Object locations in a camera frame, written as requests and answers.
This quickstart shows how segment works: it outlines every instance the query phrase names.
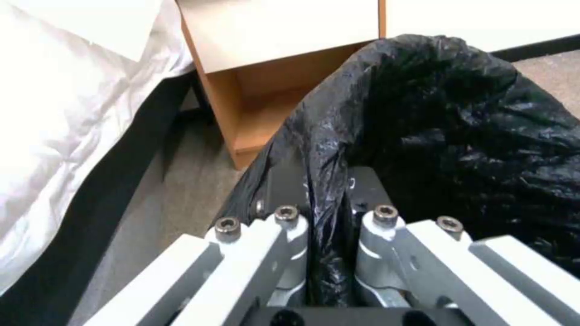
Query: gray carpet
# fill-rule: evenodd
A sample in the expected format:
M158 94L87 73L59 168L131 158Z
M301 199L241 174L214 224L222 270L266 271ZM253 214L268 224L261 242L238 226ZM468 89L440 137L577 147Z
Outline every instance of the gray carpet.
M515 66L580 117L580 50ZM242 175L234 170L215 124L190 121L181 127L180 137L168 144L175 152L165 175L164 248L182 233L203 236Z

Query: screw hole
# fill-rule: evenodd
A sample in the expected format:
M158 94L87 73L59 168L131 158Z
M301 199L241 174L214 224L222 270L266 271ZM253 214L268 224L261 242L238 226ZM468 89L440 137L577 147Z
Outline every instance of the screw hole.
M288 217L288 216L292 215L292 209L286 208L286 207L282 208L282 209L280 209L280 214L282 214L282 216Z
M379 211L383 214L392 214L394 212L393 209L389 206L381 206Z
M220 222L221 227L234 226L234 221L231 219L225 219Z
M457 227L457 223L451 220L443 220L443 224L448 227Z

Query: trash bag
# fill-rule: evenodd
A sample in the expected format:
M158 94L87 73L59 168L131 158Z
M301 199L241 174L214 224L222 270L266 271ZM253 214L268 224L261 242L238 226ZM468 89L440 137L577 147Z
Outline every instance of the trash bag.
M359 220L347 169L370 166L407 222L449 215L511 234L580 275L580 124L511 64L459 38L402 35L353 54L260 152L216 218L250 224L294 158L310 205L310 304L355 304Z

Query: hex socket bolt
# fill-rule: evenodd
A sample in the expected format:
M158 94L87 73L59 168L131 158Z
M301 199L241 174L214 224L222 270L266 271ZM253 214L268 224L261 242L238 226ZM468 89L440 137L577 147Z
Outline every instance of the hex socket bolt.
M372 213L372 220L389 229L397 225L398 210L391 205L378 205Z
M463 224L450 216L439 216L437 218L437 225L445 232L447 232L453 239L459 241L463 233Z
M233 242L238 240L242 234L240 221L237 218L226 217L216 221L216 239L222 242Z
M274 211L274 218L284 230L294 229L298 225L298 209L292 205L283 205Z

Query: black baseboard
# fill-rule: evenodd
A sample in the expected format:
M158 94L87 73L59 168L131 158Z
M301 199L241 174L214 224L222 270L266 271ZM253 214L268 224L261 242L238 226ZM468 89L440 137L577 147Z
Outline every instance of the black baseboard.
M508 62L516 62L578 49L580 49L580 34L494 51L491 54Z

